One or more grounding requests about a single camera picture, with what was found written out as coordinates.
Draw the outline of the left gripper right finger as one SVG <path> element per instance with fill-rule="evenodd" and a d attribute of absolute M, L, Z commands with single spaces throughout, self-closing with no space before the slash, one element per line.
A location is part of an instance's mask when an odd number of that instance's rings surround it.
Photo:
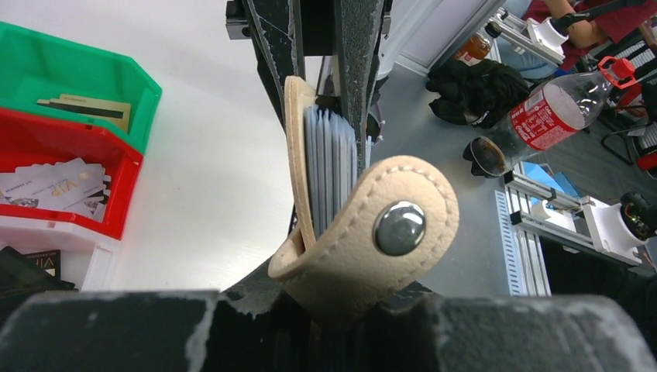
<path fill-rule="evenodd" d="M 601 296 L 443 297 L 413 283 L 363 320 L 361 371 L 654 371 L 638 327 Z"/>

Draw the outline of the beige card holder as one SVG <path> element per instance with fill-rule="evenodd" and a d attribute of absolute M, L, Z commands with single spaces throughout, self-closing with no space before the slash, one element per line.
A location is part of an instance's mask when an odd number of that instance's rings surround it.
<path fill-rule="evenodd" d="M 269 276 L 322 328 L 347 329 L 433 268 L 454 240 L 459 204 L 443 173 L 394 156 L 368 167 L 320 236 L 310 216 L 303 111 L 317 95 L 284 82 L 286 140 L 298 224 L 271 257 Z"/>

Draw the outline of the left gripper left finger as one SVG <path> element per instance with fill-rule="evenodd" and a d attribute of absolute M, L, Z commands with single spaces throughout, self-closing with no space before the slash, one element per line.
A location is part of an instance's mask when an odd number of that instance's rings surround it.
<path fill-rule="evenodd" d="M 1 331 L 3 371 L 306 371 L 310 321 L 260 265 L 224 291 L 36 294 Z"/>

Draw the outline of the white VIP card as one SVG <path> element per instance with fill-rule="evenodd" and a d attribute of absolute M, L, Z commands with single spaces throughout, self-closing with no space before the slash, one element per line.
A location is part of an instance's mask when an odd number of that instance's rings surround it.
<path fill-rule="evenodd" d="M 80 157 L 33 164 L 1 174 L 1 200 L 26 208 L 85 211 L 88 203 L 102 201 L 110 180 L 101 164 L 88 164 Z"/>

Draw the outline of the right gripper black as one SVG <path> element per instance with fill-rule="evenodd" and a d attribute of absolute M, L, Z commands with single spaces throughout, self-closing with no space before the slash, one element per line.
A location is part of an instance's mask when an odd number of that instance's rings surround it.
<path fill-rule="evenodd" d="M 304 57 L 334 56 L 336 92 L 342 115 L 356 138 L 357 168 L 366 158 L 366 119 L 378 65 L 382 33 L 389 28 L 392 1 L 229 1 L 225 27 L 229 39 L 250 40 L 257 72 L 282 127 L 284 83 L 305 76 Z"/>

